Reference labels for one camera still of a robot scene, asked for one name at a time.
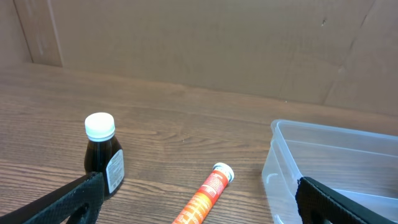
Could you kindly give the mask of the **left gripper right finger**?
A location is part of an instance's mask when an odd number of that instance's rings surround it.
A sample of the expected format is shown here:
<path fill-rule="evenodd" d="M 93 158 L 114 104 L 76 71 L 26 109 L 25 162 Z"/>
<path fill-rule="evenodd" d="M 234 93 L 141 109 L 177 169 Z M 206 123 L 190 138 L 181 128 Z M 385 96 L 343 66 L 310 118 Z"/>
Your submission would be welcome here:
<path fill-rule="evenodd" d="M 311 177 L 298 181 L 295 200 L 303 224 L 393 224 Z"/>

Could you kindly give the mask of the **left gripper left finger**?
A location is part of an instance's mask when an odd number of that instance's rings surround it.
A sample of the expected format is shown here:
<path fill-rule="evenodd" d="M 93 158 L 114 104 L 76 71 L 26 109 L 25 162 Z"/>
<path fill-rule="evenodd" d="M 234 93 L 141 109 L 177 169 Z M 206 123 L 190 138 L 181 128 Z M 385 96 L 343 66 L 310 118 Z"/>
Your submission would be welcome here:
<path fill-rule="evenodd" d="M 95 223 L 104 202 L 104 178 L 90 172 L 1 217 L 1 223 Z"/>

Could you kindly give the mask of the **dark brown medicine bottle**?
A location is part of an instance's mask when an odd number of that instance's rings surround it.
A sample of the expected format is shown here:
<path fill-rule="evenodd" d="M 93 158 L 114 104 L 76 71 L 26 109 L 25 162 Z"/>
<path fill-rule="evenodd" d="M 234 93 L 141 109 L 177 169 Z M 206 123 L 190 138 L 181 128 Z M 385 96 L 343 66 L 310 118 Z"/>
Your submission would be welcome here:
<path fill-rule="evenodd" d="M 85 171 L 102 173 L 104 198 L 109 199 L 120 189 L 125 176 L 124 152 L 115 136 L 114 118 L 105 112 L 93 113 L 85 119 L 85 131 Z"/>

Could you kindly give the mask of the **orange tablet tube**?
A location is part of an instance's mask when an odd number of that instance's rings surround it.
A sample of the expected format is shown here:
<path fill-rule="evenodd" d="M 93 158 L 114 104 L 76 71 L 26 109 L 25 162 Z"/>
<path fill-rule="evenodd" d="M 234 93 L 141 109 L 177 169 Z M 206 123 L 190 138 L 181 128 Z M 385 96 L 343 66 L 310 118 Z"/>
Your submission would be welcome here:
<path fill-rule="evenodd" d="M 211 174 L 172 224 L 202 224 L 226 186 L 233 179 L 234 172 L 229 165 L 222 162 L 216 163 Z"/>

